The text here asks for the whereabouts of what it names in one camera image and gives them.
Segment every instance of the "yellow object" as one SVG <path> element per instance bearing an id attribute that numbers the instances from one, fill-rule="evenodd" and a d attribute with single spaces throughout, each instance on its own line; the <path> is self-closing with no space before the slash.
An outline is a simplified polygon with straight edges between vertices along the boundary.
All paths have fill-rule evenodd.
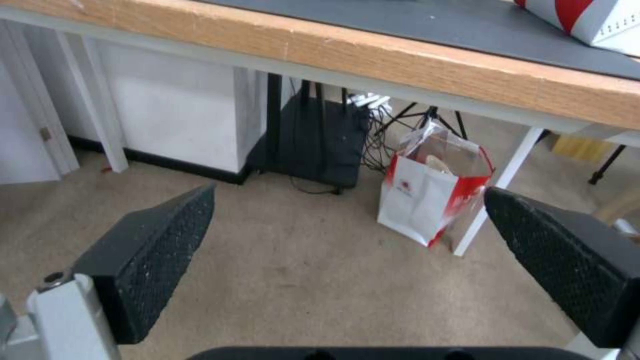
<path id="1" fill-rule="evenodd" d="M 613 144 L 601 140 L 561 135 L 553 148 L 553 153 L 590 163 L 601 163 Z"/>

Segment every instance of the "red and white box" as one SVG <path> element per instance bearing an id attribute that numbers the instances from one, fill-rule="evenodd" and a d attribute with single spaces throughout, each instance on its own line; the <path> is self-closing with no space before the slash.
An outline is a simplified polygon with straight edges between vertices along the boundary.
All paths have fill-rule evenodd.
<path id="1" fill-rule="evenodd" d="M 428 122 L 401 140 L 382 183 L 378 222 L 430 247 L 492 174 L 480 146 Z"/>
<path id="2" fill-rule="evenodd" d="M 515 0 L 587 45 L 640 56 L 640 0 Z"/>

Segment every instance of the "floor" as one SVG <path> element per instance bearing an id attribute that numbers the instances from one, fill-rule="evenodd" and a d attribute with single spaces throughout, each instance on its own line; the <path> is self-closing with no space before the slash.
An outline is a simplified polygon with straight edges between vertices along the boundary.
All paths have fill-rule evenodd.
<path id="1" fill-rule="evenodd" d="M 497 164 L 523 129 L 464 117 Z M 640 172 L 630 149 L 590 186 L 596 166 L 554 156 L 552 140 L 533 150 L 513 191 L 590 212 Z M 124 213 L 209 182 L 142 163 L 103 173 L 103 155 L 78 156 L 81 169 L 64 181 L 0 186 L 0 289 L 18 311 L 43 275 L 69 266 Z M 341 196 L 304 194 L 277 174 L 218 183 L 200 250 L 147 339 L 121 347 L 124 358 L 184 359 L 226 345 L 562 347 L 575 336 L 491 224 L 464 258 L 378 225 L 381 178 L 363 168 Z"/>

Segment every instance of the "white table leg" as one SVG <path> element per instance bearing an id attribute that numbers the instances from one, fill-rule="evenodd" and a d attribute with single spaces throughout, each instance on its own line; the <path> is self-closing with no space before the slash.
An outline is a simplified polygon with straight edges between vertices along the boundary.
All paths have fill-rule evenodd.
<path id="1" fill-rule="evenodd" d="M 111 169 L 123 172 L 129 167 L 124 136 L 95 42 L 62 31 L 56 34 Z"/>
<path id="2" fill-rule="evenodd" d="M 510 157 L 507 163 L 500 167 L 496 174 L 494 174 L 493 179 L 491 180 L 491 184 L 499 188 L 506 188 L 513 176 L 515 176 L 516 172 L 520 168 L 520 165 L 524 162 L 529 154 L 529 151 L 536 145 L 536 141 L 542 134 L 544 129 L 539 127 L 530 127 L 522 134 L 518 135 L 518 138 L 514 141 L 513 150 L 510 151 L 513 155 Z M 487 214 L 484 210 L 484 206 L 476 213 L 471 225 L 465 232 L 465 235 L 460 240 L 458 246 L 454 250 L 453 254 L 457 256 L 462 256 L 467 251 L 469 245 L 473 241 L 474 237 L 480 227 L 486 220 Z"/>

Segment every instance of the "white paper bag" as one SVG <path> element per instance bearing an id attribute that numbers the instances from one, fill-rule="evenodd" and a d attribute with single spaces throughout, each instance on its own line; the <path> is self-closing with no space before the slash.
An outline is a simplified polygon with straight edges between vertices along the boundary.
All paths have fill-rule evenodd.
<path id="1" fill-rule="evenodd" d="M 492 174 L 482 148 L 429 122 L 405 136 L 394 155 L 381 188 L 378 222 L 431 246 Z"/>

